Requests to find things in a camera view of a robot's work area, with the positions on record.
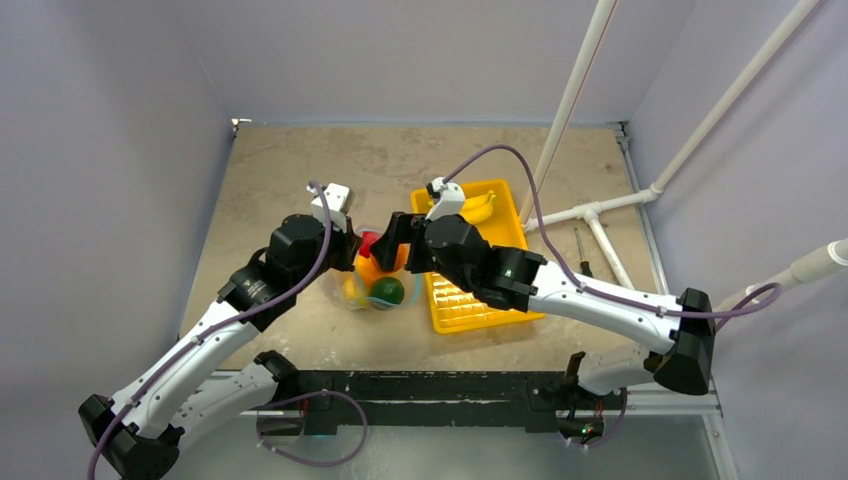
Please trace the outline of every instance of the lime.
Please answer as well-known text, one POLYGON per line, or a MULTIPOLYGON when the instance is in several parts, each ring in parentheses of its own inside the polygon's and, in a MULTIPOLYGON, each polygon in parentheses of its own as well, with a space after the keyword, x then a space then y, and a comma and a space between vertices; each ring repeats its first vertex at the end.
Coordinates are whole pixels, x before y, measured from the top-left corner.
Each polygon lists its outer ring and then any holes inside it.
MULTIPOLYGON (((383 277, 374 282, 374 285, 368 291, 368 296, 379 298, 393 305, 400 305, 403 302, 404 296, 403 283, 394 277, 383 277)), ((371 302, 371 306, 377 310, 388 310, 392 308, 379 302, 371 302)))

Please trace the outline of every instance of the clear plastic bowl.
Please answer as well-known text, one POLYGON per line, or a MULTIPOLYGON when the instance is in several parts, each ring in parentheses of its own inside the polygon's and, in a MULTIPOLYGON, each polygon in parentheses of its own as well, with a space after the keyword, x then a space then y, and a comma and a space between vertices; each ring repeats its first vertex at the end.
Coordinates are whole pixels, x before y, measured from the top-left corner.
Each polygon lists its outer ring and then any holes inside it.
MULTIPOLYGON (((361 235, 363 232, 377 232, 382 233, 382 231, 366 227, 360 226, 356 228, 356 233, 361 235)), ((404 289, 404 297, 403 301, 400 303, 391 303, 381 298, 369 297, 367 295, 367 289, 365 288, 365 282, 362 280, 362 277, 359 276, 355 271, 353 272, 338 272, 333 270, 332 275, 331 288, 334 290, 335 297, 347 308, 351 310, 360 310, 360 309, 372 309, 372 310, 381 310, 388 311, 394 310, 395 308, 403 307, 406 305, 410 305, 415 303, 418 300, 418 297, 421 296, 421 290, 423 285, 422 275, 413 275, 407 272, 404 269, 400 269, 393 273, 385 273, 383 277, 393 277, 400 280, 401 284, 403 284, 404 289), (352 296, 350 292, 345 293, 345 284, 347 282, 355 282, 355 290, 363 292, 361 296, 352 296)))

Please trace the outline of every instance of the white pvc pipe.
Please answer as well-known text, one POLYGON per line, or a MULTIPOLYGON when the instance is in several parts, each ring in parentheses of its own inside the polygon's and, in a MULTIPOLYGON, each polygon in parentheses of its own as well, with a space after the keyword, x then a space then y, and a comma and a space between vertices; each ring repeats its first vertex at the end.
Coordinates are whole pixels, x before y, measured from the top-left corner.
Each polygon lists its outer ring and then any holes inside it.
MULTIPOLYGON (((589 67, 592 66, 595 53, 598 51, 601 40, 604 38, 604 32, 606 31, 609 19, 612 17, 612 11, 616 3, 618 3, 617 0, 598 0, 598 4, 595 6, 595 13, 592 14, 589 29, 586 30, 586 35, 583 37, 583 44, 580 46, 577 59, 574 61, 574 67, 572 67, 571 75, 568 77, 568 83, 565 85, 565 92, 563 92, 562 100, 559 102, 559 108, 551 125, 551 130, 548 132, 548 139, 545 141, 545 147, 542 149, 542 156, 539 158, 536 171, 533 173, 533 180, 536 182, 536 187, 539 190, 542 189, 545 175, 548 174, 548 168, 551 166, 556 149, 565 133, 565 129, 568 127, 568 122, 571 120, 571 114, 574 111, 574 106, 577 104, 577 97, 580 95, 580 90, 586 82, 589 67)), ((524 201, 521 203, 519 213, 522 224, 527 222, 532 208, 533 196, 528 189, 527 194, 524 196, 524 201)))
POLYGON ((740 300, 760 285, 777 282, 783 286, 783 291, 785 292, 798 285, 816 282, 843 270, 848 270, 848 238, 838 242, 831 242, 813 250, 798 260, 795 260, 789 265, 789 268, 765 282, 750 285, 727 297, 713 310, 719 312, 733 308, 734 305, 739 303, 740 300))
POLYGON ((771 36, 766 40, 766 43, 760 47, 760 50, 754 55, 754 58, 745 66, 742 72, 736 77, 736 80, 730 84, 730 87, 721 96, 718 103, 715 104, 710 113, 704 117, 698 128, 692 133, 677 155, 671 160, 671 163, 663 170, 659 178, 651 185, 651 187, 662 192, 665 186, 671 180, 675 173, 683 166, 683 163, 689 158, 695 148, 700 145, 704 137, 715 127, 716 123, 727 112, 731 105, 739 98, 739 95, 745 90, 751 80, 760 73, 766 63, 771 59, 777 50, 786 42, 792 33, 798 28, 801 22, 807 17, 810 11, 819 3, 820 0, 800 0, 795 8, 783 19, 780 25, 775 29, 771 36))
POLYGON ((634 289, 633 282, 630 281, 627 271, 624 270, 624 264, 618 258, 618 254, 615 252, 615 248, 613 248, 609 237, 607 237, 607 232, 604 231, 604 226, 601 225, 598 215, 590 212, 585 218, 586 223, 589 224, 589 228, 592 229, 592 233, 595 234, 595 239, 598 240, 598 245, 600 245, 601 251, 604 253, 604 257, 606 257, 613 275, 615 275, 615 279, 618 280, 618 284, 631 290, 634 289))
MULTIPOLYGON (((601 212, 605 212, 607 210, 625 207, 627 205, 636 205, 638 203, 646 203, 652 200, 656 200, 656 198, 657 194, 651 191, 650 189, 640 190, 636 193, 624 195, 623 197, 611 198, 609 200, 603 200, 601 202, 584 203, 582 205, 571 207, 568 210, 563 210, 562 212, 551 213, 549 215, 543 216, 542 221, 545 222, 545 226, 548 226, 553 223, 562 222, 565 220, 583 218, 586 213, 590 211, 594 212, 597 215, 600 215, 601 212)), ((524 224, 525 232, 532 232, 538 228, 539 219, 537 218, 530 218, 527 220, 527 223, 524 224)))

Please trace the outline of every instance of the cable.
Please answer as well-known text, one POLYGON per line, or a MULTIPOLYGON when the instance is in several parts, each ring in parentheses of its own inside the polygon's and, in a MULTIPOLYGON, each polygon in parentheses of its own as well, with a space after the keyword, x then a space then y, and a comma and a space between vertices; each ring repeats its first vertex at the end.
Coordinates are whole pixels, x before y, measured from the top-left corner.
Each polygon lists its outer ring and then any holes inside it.
POLYGON ((618 412, 618 416, 615 418, 615 422, 613 422, 609 430, 604 428, 604 434, 601 436, 600 439, 598 439, 597 442, 594 442, 591 445, 584 445, 583 448, 599 447, 604 442, 608 441, 610 437, 612 437, 612 435, 618 430, 618 428, 621 426, 621 422, 624 421, 624 412, 627 410, 627 395, 627 387, 621 387, 621 411, 618 412))
POLYGON ((312 268, 309 269, 309 272, 301 279, 295 286, 288 289, 279 297, 271 300, 268 303, 260 305, 256 308, 246 310, 238 315, 235 315, 227 320, 224 320, 216 325, 213 325, 203 332, 201 332, 197 337, 200 340, 197 343, 187 343, 183 348, 178 350, 174 355, 172 355, 168 360, 166 360, 161 367, 159 367, 149 378, 145 381, 141 387, 136 390, 136 392, 129 398, 129 402, 125 405, 121 410, 115 415, 115 418, 109 422, 109 425, 106 426, 106 429, 103 431, 103 435, 100 436, 100 440, 98 440, 97 445, 94 447, 94 453, 91 455, 91 460, 88 462, 88 480, 94 479, 94 471, 97 467, 97 461, 100 459, 100 455, 103 453, 103 450, 106 448, 106 443, 110 440, 112 433, 118 427, 118 424, 123 421, 124 418, 130 413, 130 411, 134 408, 134 405, 138 405, 139 400, 147 393, 147 390, 151 385, 156 383, 162 375, 165 374, 175 363, 177 363, 181 358, 183 358, 188 352, 190 352, 195 346, 202 345, 203 340, 209 338, 214 335, 215 332, 221 330, 222 328, 228 327, 236 322, 241 322, 243 320, 247 320, 248 318, 253 317, 256 314, 262 313, 269 308, 273 308, 280 303, 286 301, 292 295, 300 293, 309 282, 312 281, 312 278, 315 277, 315 274, 318 273, 318 269, 321 268, 321 265, 324 263, 324 258, 327 256, 327 251, 330 249, 330 234, 332 233, 333 224, 330 220, 330 206, 327 203, 327 197, 324 196, 324 188, 315 181, 310 181, 309 186, 315 189, 318 192, 318 197, 321 199, 321 205, 324 209, 324 240, 321 243, 321 250, 318 252, 318 258, 315 259, 315 264, 312 265, 312 268))
POLYGON ((548 238, 547 228, 545 227, 545 221, 542 217, 542 207, 539 201, 539 191, 536 188, 536 182, 533 180, 533 173, 530 171, 530 165, 527 163, 527 160, 524 159, 524 156, 522 156, 518 150, 513 147, 510 147, 509 145, 504 144, 490 145, 472 155, 468 160, 462 162, 459 167, 457 167, 453 172, 451 172, 448 176, 444 178, 444 182, 450 182, 455 176, 457 176, 461 171, 465 170, 465 168, 471 165, 474 161, 493 150, 506 150, 515 155, 515 157, 518 158, 518 161, 521 162, 521 166, 524 167, 524 173, 527 175, 527 180, 530 182, 530 192, 533 196, 533 206, 536 210, 536 219, 539 222, 539 234, 542 235, 542 240, 545 242, 545 246, 548 247, 548 250, 550 250, 551 254, 554 256, 554 258, 556 258, 556 261, 565 276, 568 277, 568 279, 574 285, 579 285, 581 289, 587 293, 590 293, 598 298, 603 298, 604 300, 609 300, 611 302, 615 302, 621 305, 646 310, 648 312, 655 313, 660 317, 663 315, 668 315, 670 317, 687 317, 701 319, 720 317, 724 320, 729 319, 731 317, 739 317, 742 315, 749 315, 754 312, 759 312, 760 310, 774 303, 774 301, 777 300, 777 297, 779 297, 781 292, 783 291, 783 287, 779 283, 768 283, 760 287, 758 290, 762 290, 760 291, 760 294, 765 293, 769 290, 771 291, 771 293, 768 297, 764 298, 760 303, 756 305, 750 305, 746 307, 741 306, 744 305, 744 303, 740 302, 741 305, 737 305, 736 307, 727 312, 685 312, 682 310, 666 310, 665 308, 660 307, 658 305, 650 305, 636 300, 631 300, 629 298, 619 297, 618 295, 607 293, 603 290, 598 290, 596 288, 592 288, 588 285, 585 285, 580 282, 580 280, 578 280, 578 278, 574 275, 574 272, 572 272, 571 269, 568 268, 568 264, 565 263, 565 259, 562 257, 559 251, 554 247, 551 240, 548 238))
MULTIPOLYGON (((756 288, 754 291, 752 291, 748 295, 746 295, 745 298, 743 298, 742 300, 739 300, 739 303, 734 305, 733 308, 730 309, 730 311, 733 312, 733 311, 739 310, 744 305, 747 305, 748 303, 750 303, 753 299, 755 299, 755 298, 759 297, 760 295, 766 293, 767 291, 770 290, 770 288, 769 288, 770 285, 778 285, 778 287, 782 289, 782 286, 779 283, 767 283, 765 285, 762 285, 762 286, 756 288)), ((719 330, 724 328, 724 324, 727 323, 727 321, 730 320, 731 318, 733 318, 733 317, 732 316, 725 316, 725 317, 722 317, 721 319, 719 319, 719 321, 716 323, 716 332, 718 332, 719 330)))
POLYGON ((306 459, 306 458, 303 458, 303 457, 298 457, 297 455, 294 455, 294 454, 288 453, 286 451, 280 450, 277 447, 275 447, 274 445, 271 445, 270 443, 268 443, 265 440, 265 437, 262 436, 262 430, 259 428, 259 420, 258 419, 256 421, 256 436, 259 437, 259 444, 257 445, 257 447, 259 447, 259 446, 265 447, 271 453, 276 453, 277 455, 279 455, 281 457, 288 458, 289 460, 295 461, 295 462, 300 463, 302 465, 307 465, 309 467, 337 467, 337 466, 339 466, 343 463, 350 461, 353 457, 355 457, 357 454, 359 454, 360 450, 362 450, 362 447, 365 446, 365 440, 368 437, 368 419, 365 418, 365 410, 362 409, 362 406, 359 403, 357 403, 356 400, 354 400, 349 395, 345 395, 342 392, 334 392, 332 390, 320 391, 320 392, 310 392, 310 393, 305 393, 303 395, 298 395, 297 397, 289 398, 287 400, 281 400, 279 402, 271 402, 267 405, 263 405, 262 407, 258 408, 257 410, 267 410, 267 409, 272 409, 272 408, 279 408, 279 407, 282 407, 284 405, 288 405, 288 404, 293 403, 293 402, 299 402, 301 400, 306 400, 306 399, 313 398, 313 397, 320 397, 320 396, 324 396, 324 395, 330 395, 331 397, 338 397, 338 398, 347 400, 348 402, 350 402, 351 405, 353 405, 354 408, 356 408, 356 411, 359 413, 359 417, 362 419, 362 436, 360 437, 359 443, 356 445, 356 448, 354 448, 352 452, 350 452, 349 454, 347 454, 346 456, 344 456, 344 457, 342 457, 338 460, 331 460, 329 462, 319 462, 319 461, 316 461, 316 460, 309 460, 309 459, 306 459))
POLYGON ((601 423, 606 423, 606 420, 604 419, 604 399, 603 398, 598 400, 597 415, 598 415, 598 417, 601 418, 601 423))
POLYGON ((303 407, 300 406, 300 400, 297 401, 297 412, 300 414, 301 420, 306 420, 306 414, 309 413, 309 400, 303 401, 303 407))

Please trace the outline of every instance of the orange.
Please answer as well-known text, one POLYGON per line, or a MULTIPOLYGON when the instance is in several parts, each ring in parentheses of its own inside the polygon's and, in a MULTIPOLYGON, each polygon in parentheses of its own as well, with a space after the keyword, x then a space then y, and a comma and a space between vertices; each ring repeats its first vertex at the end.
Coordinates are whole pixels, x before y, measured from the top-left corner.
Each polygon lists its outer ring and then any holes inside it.
POLYGON ((377 259, 374 258, 374 255, 371 255, 371 262, 374 265, 374 268, 379 272, 383 273, 394 273, 403 268, 404 264, 406 264, 406 258, 409 256, 409 245, 400 244, 398 245, 398 254, 395 257, 395 264, 392 267, 391 271, 385 272, 380 269, 380 266, 377 265, 377 259))
POLYGON ((359 275, 362 283, 365 284, 366 290, 371 288, 371 285, 374 285, 374 282, 379 280, 380 277, 384 276, 383 272, 374 265, 370 258, 365 258, 362 255, 356 256, 353 266, 356 269, 356 274, 359 275))

